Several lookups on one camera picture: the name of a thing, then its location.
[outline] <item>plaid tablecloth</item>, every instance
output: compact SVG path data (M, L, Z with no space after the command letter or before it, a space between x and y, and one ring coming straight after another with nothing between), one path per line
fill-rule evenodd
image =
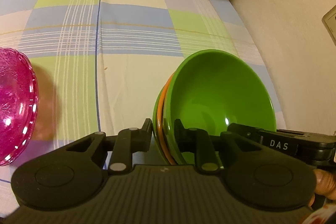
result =
M0 216L17 207L10 185L17 166L98 130L141 127L169 76L199 50L248 63L284 127L267 69L228 0L0 0L0 47L29 57L40 91L31 142L0 167ZM156 160L155 152L134 156Z

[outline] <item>light switch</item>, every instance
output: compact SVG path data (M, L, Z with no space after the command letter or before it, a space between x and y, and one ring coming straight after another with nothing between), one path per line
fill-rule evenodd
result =
M336 44L336 6L326 13L322 21Z

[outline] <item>finger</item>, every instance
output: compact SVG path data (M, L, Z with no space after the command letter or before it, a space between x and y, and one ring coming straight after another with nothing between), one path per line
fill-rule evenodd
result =
M315 193L336 200L336 174L324 170L315 169L316 189Z
M311 200L309 201L308 206L311 207L311 205L313 205L314 201L315 201L315 195L313 195L313 196L311 197Z

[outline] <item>pink glass bowl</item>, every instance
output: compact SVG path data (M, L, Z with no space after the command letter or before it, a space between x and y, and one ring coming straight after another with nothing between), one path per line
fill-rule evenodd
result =
M38 86L28 58L0 47L0 166L27 147L37 115Z

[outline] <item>green bowl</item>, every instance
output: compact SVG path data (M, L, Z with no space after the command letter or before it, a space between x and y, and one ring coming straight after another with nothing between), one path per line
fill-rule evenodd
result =
M256 73L227 52L204 50L186 58L177 68L167 90L163 130L178 164L193 164L190 153L180 153L174 121L185 128L201 128L219 136L230 123L275 131L271 99Z

